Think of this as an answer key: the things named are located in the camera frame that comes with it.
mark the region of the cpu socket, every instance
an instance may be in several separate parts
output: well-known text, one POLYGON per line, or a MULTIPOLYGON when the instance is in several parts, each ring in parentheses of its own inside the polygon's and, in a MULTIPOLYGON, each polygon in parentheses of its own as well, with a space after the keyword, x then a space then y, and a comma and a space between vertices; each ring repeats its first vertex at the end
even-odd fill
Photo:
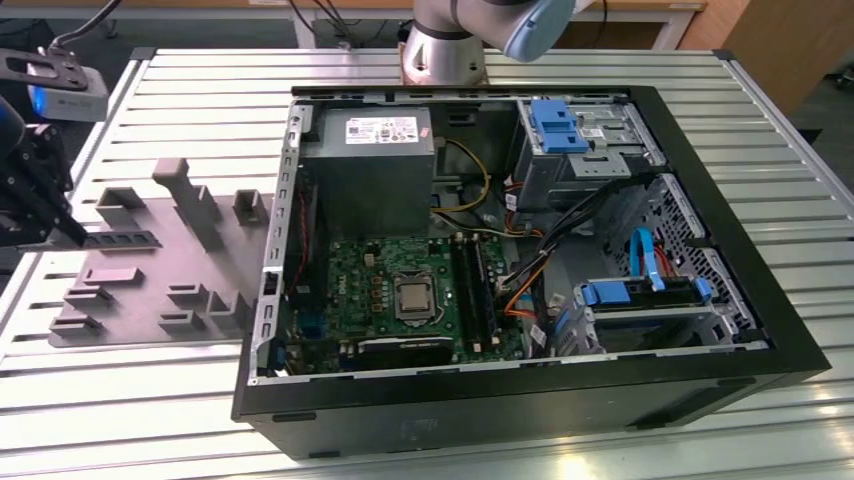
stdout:
POLYGON ((436 318, 436 302, 430 272, 400 272, 394 276, 395 319, 420 327, 436 318))

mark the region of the gray robot arm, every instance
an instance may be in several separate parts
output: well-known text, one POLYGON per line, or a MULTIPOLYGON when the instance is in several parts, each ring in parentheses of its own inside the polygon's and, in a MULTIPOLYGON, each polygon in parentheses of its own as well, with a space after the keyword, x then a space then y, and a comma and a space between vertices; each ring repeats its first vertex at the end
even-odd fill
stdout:
POLYGON ((575 0, 416 0, 403 54, 411 83, 471 85, 486 74, 483 42, 522 62, 561 37, 575 0))

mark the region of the circuit board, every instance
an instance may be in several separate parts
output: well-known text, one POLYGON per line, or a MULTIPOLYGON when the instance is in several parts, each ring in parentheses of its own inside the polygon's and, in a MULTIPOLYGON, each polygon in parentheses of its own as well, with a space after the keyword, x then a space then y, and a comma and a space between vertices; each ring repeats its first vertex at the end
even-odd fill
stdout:
MULTIPOLYGON (((494 280, 507 268, 502 244, 497 237, 483 237, 479 242, 487 275, 494 280)), ((346 342, 368 337, 450 337, 454 339, 451 363, 521 359, 523 345, 519 327, 515 319, 503 317, 498 306, 493 308, 503 328, 498 329, 493 345, 480 352, 466 348, 451 248, 450 240, 440 238, 332 243, 323 332, 315 330, 311 335, 323 338, 324 342, 346 342), (430 295, 436 307, 435 316, 423 324, 402 321, 399 309, 395 308, 395 302, 400 301, 396 298, 400 289, 395 285, 402 276, 415 272, 432 284, 430 295)), ((314 365, 312 373, 346 370, 324 353, 315 350, 307 355, 314 357, 307 359, 314 365)))

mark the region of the open computer tower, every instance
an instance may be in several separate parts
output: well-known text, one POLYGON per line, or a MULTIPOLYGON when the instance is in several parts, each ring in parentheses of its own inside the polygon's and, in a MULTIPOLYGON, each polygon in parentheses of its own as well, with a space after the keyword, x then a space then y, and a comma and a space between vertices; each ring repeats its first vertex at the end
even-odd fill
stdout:
POLYGON ((682 425, 829 368, 654 88, 294 99, 234 404, 294 458, 682 425))

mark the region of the aluminum slotted table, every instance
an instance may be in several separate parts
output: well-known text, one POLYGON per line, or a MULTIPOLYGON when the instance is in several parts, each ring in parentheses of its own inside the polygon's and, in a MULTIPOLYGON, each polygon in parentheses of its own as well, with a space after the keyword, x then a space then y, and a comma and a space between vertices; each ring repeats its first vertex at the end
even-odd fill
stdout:
MULTIPOLYGON (((136 53, 108 121, 96 125, 75 165, 75 216, 90 226, 100 223, 94 203, 104 188, 168 195, 150 180, 159 157, 188 158, 191 178, 214 195, 243 188, 271 193, 290 88, 399 82, 394 50, 136 53)), ((659 88, 833 370, 678 429, 298 464, 230 419, 236 341, 48 345, 86 254, 28 254, 0 301, 0 476, 854 475, 854 201, 738 62, 709 52, 611 50, 553 52, 531 65, 490 53, 487 64, 493 84, 659 88)))

